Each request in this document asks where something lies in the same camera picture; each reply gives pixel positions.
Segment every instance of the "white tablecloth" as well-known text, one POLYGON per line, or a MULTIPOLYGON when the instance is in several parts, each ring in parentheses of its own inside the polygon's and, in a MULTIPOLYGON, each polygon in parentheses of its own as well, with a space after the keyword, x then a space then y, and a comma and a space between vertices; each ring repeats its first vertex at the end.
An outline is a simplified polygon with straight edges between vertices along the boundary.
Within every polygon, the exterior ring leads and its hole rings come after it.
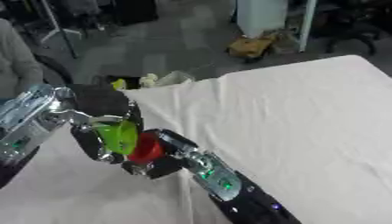
MULTIPOLYGON (((147 128, 216 151, 304 224, 392 221, 392 80, 356 56, 129 91, 147 128)), ((228 223, 185 171, 150 181, 59 130, 0 191, 2 224, 228 223)))

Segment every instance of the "white plush toy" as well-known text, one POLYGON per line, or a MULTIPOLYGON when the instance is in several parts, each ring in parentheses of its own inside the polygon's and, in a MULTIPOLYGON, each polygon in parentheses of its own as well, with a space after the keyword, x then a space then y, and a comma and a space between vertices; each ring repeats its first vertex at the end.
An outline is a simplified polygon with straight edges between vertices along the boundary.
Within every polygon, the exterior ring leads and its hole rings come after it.
POLYGON ((154 73, 148 73, 146 76, 140 78, 139 84, 142 88, 153 88, 158 80, 158 76, 154 73))

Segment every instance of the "person's arm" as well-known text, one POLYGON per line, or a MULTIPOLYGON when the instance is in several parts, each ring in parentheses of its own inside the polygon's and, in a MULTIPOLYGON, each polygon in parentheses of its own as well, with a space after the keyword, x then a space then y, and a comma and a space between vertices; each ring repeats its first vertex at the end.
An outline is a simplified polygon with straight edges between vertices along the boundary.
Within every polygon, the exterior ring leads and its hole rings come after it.
POLYGON ((4 21, 6 57, 9 58, 12 70, 19 78, 17 93, 27 90, 34 84, 42 83, 43 72, 34 59, 32 52, 8 21, 4 21))

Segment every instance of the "white cabinet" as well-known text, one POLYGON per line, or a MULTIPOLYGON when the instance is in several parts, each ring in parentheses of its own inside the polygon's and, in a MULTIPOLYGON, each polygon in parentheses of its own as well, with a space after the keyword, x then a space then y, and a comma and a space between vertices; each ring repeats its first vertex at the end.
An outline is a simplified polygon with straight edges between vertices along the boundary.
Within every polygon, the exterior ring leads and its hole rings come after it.
POLYGON ((248 38, 284 27, 288 0, 238 0, 237 23, 248 38))

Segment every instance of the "green object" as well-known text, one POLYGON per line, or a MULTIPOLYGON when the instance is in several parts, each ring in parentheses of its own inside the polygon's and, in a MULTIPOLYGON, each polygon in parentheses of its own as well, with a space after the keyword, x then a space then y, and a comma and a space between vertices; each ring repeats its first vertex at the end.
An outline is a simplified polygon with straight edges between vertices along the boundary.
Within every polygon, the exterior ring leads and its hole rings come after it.
POLYGON ((130 155, 137 145, 137 126, 123 121, 116 125, 97 123, 95 130, 103 139, 107 150, 130 155))
POLYGON ((227 179, 223 178, 219 181, 219 184, 226 188, 226 190, 230 190, 233 186, 227 179))
POLYGON ((202 174, 201 175, 201 177, 203 178, 203 179, 207 179, 209 176, 211 176, 211 174, 213 174, 214 173, 214 170, 210 170, 210 171, 208 171, 208 172, 206 172, 205 174, 202 174))

